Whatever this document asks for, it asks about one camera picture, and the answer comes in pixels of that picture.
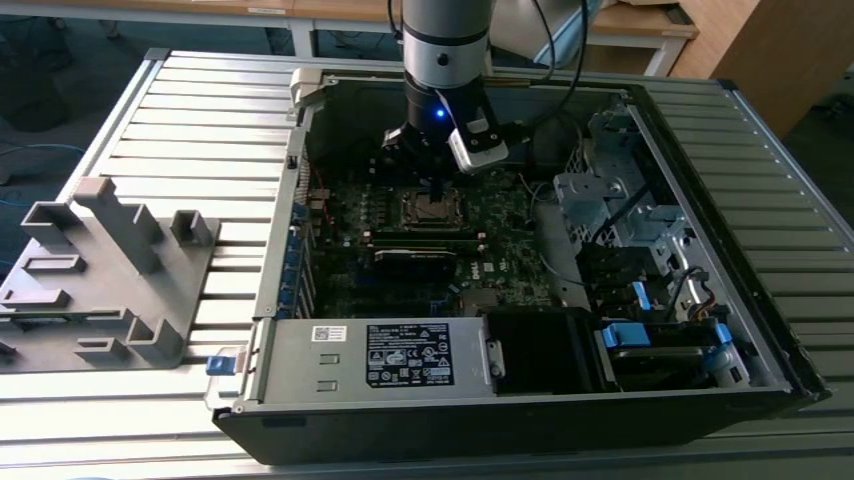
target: floor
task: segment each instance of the floor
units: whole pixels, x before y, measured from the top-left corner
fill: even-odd
[[[55,73],[55,83],[71,107],[71,120],[38,134],[20,133],[0,120],[0,144],[63,143],[86,148],[151,47],[270,54],[272,46],[278,53],[292,54],[287,33],[260,28],[126,22],[119,26],[120,38],[108,40],[95,21],[70,20],[67,27],[62,36],[74,63]],[[330,57],[399,59],[399,48],[390,35],[370,33],[323,32],[319,52]],[[497,64],[525,66],[513,57],[498,59]],[[850,188],[854,163],[848,161],[854,154],[852,132],[854,109],[842,107],[833,116],[825,111],[811,112],[786,139],[787,147],[849,221],[854,221]],[[0,157],[0,167],[14,174],[12,181],[0,186],[0,201],[26,205],[52,200],[76,160],[76,154],[66,150],[26,150]],[[26,213],[27,208],[0,202],[0,277],[27,242],[18,228]]]

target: warning symbols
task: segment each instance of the warning symbols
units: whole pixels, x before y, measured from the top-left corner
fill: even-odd
[[[454,385],[449,324],[368,325],[366,359],[372,388]]]

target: motherboard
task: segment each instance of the motherboard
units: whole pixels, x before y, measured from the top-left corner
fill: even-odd
[[[375,171],[312,175],[314,316],[454,317],[550,305],[521,175],[493,170],[437,194]]]

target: wooden desk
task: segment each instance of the wooden desk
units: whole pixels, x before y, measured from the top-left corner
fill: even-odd
[[[11,0],[0,1],[0,14],[287,28],[302,58],[315,56],[318,30],[388,33],[386,0]],[[695,26],[674,24],[658,7],[618,4],[599,12],[589,43],[653,49],[645,73],[663,76],[697,34]]]
[[[287,28],[294,0],[3,0],[0,14]]]
[[[399,11],[395,1],[395,18]],[[288,16],[308,20],[311,30],[388,32],[386,0],[294,0]],[[617,4],[597,15],[589,43],[653,49],[645,74],[666,76],[687,40],[698,33],[694,25],[673,23],[659,7]]]

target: blue latch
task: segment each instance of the blue latch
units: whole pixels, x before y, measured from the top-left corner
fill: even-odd
[[[649,347],[653,344],[646,327],[637,322],[613,323],[602,330],[602,336],[607,348]]]
[[[235,374],[238,359],[215,355],[208,357],[208,363],[204,366],[204,372],[212,377],[231,376]]]
[[[715,333],[718,334],[718,340],[721,340],[721,345],[726,345],[733,342],[733,334],[730,333],[730,329],[722,323],[715,325]]]
[[[646,294],[643,282],[631,282],[631,286],[635,287],[635,293],[638,294],[638,303],[641,303],[641,310],[653,310],[653,304],[650,303],[650,297]]]

